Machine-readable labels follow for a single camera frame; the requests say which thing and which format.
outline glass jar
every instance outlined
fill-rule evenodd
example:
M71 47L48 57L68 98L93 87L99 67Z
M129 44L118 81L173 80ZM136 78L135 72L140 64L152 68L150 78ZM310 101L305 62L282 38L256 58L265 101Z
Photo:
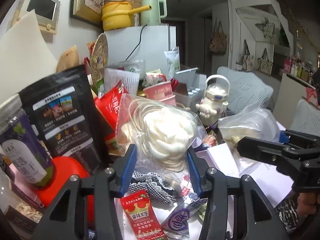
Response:
M55 166L39 143L18 94L0 105L0 144L5 156L38 189L52 182Z

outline picture frame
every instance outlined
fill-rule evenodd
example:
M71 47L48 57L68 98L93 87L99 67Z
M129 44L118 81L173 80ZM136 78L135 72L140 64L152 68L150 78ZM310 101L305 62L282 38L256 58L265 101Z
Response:
M102 6L104 0L71 0L70 18L77 19L97 27L102 27Z

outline red sauce packet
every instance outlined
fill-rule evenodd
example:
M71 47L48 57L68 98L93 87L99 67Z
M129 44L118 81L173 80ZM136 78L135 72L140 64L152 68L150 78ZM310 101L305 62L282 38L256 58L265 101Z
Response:
M138 240L168 240L143 189L120 199Z

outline red lid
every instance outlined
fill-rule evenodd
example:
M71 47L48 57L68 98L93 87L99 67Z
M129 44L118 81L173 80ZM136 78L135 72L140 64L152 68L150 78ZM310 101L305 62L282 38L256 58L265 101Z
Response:
M59 190L70 178L71 175L77 174L81 179L89 177L89 173L75 159L71 157L56 157L53 160L56 166L56 174L52 184L44 190L36 190L36 193L44 206L48 207ZM88 222L94 221L93 195L88 196Z

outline white figurine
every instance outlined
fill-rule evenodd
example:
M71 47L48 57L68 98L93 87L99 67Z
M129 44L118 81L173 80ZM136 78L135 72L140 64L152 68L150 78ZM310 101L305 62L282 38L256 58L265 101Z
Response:
M225 89L221 83L215 82L208 86L211 79L223 79L227 82L228 87ZM196 109L200 111L199 117L205 127L217 122L227 110L228 102L226 101L230 93L229 80L221 75L211 75L206 80L206 90L201 104L196 104Z

